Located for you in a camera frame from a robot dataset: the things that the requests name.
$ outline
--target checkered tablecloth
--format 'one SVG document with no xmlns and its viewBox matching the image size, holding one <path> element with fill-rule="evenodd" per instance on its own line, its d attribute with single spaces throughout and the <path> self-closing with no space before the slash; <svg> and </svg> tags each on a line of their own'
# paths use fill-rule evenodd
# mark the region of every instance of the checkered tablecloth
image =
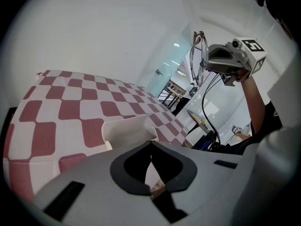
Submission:
<svg viewBox="0 0 301 226">
<path fill-rule="evenodd" d="M 107 150 L 101 128 L 151 114 L 160 141 L 181 146 L 183 125 L 142 87 L 83 73 L 46 71 L 18 106 L 8 128 L 3 166 L 17 195 L 31 200 L 51 179 Z"/>
</svg>

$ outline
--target glass door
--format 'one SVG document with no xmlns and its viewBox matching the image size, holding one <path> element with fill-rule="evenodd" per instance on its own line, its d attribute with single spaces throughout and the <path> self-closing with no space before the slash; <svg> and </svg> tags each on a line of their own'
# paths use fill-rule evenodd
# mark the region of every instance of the glass door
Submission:
<svg viewBox="0 0 301 226">
<path fill-rule="evenodd" d="M 157 98 L 160 95 L 167 82 L 176 72 L 191 48 L 191 41 L 190 25 L 187 25 L 177 40 L 170 45 L 169 53 L 166 55 L 166 58 L 159 63 L 150 83 L 146 87 L 146 90 L 154 97 Z"/>
</svg>

